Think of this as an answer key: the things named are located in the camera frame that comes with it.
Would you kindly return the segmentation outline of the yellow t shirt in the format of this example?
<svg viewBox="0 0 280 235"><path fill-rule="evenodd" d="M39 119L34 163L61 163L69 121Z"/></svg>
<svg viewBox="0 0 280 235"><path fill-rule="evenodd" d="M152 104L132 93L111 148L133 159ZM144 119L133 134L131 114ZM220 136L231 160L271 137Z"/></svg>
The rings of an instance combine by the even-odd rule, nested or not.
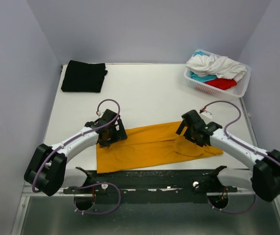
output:
<svg viewBox="0 0 280 235"><path fill-rule="evenodd" d="M127 129L127 139L97 146L97 173L145 168L222 155L213 146L200 147L176 134L180 121Z"/></svg>

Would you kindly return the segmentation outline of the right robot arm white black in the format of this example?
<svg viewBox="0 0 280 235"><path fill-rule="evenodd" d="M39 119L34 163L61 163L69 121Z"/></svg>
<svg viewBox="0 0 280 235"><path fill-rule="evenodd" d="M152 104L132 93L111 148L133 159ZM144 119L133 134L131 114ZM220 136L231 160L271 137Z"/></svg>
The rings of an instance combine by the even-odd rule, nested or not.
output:
<svg viewBox="0 0 280 235"><path fill-rule="evenodd" d="M231 135L215 122L206 123L196 110L181 116L182 122L176 134L196 145L213 146L234 157L246 169L222 166L208 180L209 188L219 192L225 187L245 188L253 191L266 202L280 195L280 152L267 151L248 144Z"/></svg>

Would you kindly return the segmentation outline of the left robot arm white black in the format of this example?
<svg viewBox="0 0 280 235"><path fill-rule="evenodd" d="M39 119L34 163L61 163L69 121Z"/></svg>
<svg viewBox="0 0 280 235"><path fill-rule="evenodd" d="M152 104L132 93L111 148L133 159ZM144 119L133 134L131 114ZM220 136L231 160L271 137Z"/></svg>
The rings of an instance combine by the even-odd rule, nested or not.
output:
<svg viewBox="0 0 280 235"><path fill-rule="evenodd" d="M89 147L109 147L126 139L127 133L120 115L106 109L100 118L87 122L70 138L53 145L39 145L26 168L24 181L32 185L33 190L47 196L68 187L87 193L92 186L88 179L90 173L79 166L67 169L67 163Z"/></svg>

